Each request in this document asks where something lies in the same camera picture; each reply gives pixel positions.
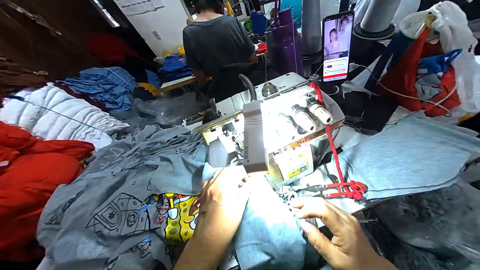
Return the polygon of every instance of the yellow cartoon character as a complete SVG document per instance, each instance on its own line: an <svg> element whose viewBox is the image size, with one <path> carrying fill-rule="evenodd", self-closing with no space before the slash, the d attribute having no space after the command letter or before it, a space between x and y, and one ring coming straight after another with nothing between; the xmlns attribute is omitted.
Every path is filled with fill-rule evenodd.
<svg viewBox="0 0 480 270"><path fill-rule="evenodd" d="M170 241L186 242L193 235L197 224L198 208L200 202L198 195L180 195L165 193L168 200L169 210L167 211L167 226L165 235Z"/></svg>

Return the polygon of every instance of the table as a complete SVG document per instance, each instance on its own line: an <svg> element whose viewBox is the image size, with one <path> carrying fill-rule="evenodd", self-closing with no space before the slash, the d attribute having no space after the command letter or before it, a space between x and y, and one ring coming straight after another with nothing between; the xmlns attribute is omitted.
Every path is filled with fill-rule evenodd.
<svg viewBox="0 0 480 270"><path fill-rule="evenodd" d="M187 76L185 78L180 78L175 81L163 83L159 90L157 90L157 94L170 91L177 87L185 86L194 82L201 81L202 79L195 77L195 76Z"/></svg>

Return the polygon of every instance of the stacked garments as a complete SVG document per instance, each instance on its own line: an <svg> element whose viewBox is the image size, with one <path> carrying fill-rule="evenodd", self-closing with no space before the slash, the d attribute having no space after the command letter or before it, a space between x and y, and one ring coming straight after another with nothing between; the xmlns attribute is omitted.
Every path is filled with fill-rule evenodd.
<svg viewBox="0 0 480 270"><path fill-rule="evenodd" d="M187 76L191 76L192 70L187 65L187 60L183 56L167 56L163 67L158 70L162 82L171 82Z"/></svg>
<svg viewBox="0 0 480 270"><path fill-rule="evenodd" d="M107 133L129 126L85 100L68 95L52 83L32 91L22 90L15 96L25 101L5 98L0 121L19 126L46 140L79 140L102 148L112 142Z"/></svg>
<svg viewBox="0 0 480 270"><path fill-rule="evenodd" d="M32 245L40 213L58 185L82 173L79 161L93 150L87 142L42 141L0 122L0 260L43 255Z"/></svg>
<svg viewBox="0 0 480 270"><path fill-rule="evenodd" d="M70 87L75 93L86 94L112 110L130 109L132 104L127 94L138 86L135 78L120 67L82 70L79 77L57 83Z"/></svg>

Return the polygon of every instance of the blue fabric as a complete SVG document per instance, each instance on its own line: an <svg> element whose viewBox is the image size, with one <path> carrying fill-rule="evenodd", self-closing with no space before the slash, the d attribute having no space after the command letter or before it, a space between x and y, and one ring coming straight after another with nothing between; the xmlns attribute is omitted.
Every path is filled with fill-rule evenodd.
<svg viewBox="0 0 480 270"><path fill-rule="evenodd" d="M120 67L90 68L80 71L76 78L66 78L57 83L66 85L73 92L86 94L89 98L114 110L132 107L127 93L138 86L135 78Z"/></svg>
<svg viewBox="0 0 480 270"><path fill-rule="evenodd" d="M183 56L167 56L163 67L158 70L162 82L171 82L177 79L191 76L192 70L187 65L186 58Z"/></svg>
<svg viewBox="0 0 480 270"><path fill-rule="evenodd" d="M449 53L425 57L419 61L419 69L426 69L428 73L444 73L452 61L462 52L462 49L455 49Z"/></svg>
<svg viewBox="0 0 480 270"><path fill-rule="evenodd" d="M280 10L291 8L292 18L297 22L297 28L301 27L301 2L302 0L282 0Z"/></svg>
<svg viewBox="0 0 480 270"><path fill-rule="evenodd" d="M345 179L367 185L367 199L435 190L455 183L480 155L477 133L416 112L338 155ZM335 162L327 164L336 173Z"/></svg>
<svg viewBox="0 0 480 270"><path fill-rule="evenodd" d="M220 169L206 163L203 181ZM307 242L297 219L265 178L251 179L242 188L250 190L250 197L232 241L240 268L302 269Z"/></svg>
<svg viewBox="0 0 480 270"><path fill-rule="evenodd" d="M267 29L267 18L265 15L252 11L252 28L254 34L265 35Z"/></svg>
<svg viewBox="0 0 480 270"><path fill-rule="evenodd" d="M147 69L146 71L148 76L148 83L156 87L161 87L162 81L160 80L160 77L151 70Z"/></svg>

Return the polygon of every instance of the plastic bag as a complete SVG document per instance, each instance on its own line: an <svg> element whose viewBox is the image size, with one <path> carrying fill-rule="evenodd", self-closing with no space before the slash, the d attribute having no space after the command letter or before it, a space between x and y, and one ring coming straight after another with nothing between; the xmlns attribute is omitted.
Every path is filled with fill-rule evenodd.
<svg viewBox="0 0 480 270"><path fill-rule="evenodd" d="M453 117L436 117L436 120L457 124L480 111L480 65L475 62L473 51L478 41L468 27L465 13L450 1L440 2L426 11L407 16L400 22L402 33L416 39L425 26L429 12L435 16L435 20L427 41L440 42L444 52L463 49L452 62L456 74L456 90L462 104L451 110Z"/></svg>
<svg viewBox="0 0 480 270"><path fill-rule="evenodd" d="M136 98L132 108L155 117L162 127L182 124L183 119L192 117L206 109L206 103L197 100L194 92L176 98L157 98L143 101Z"/></svg>

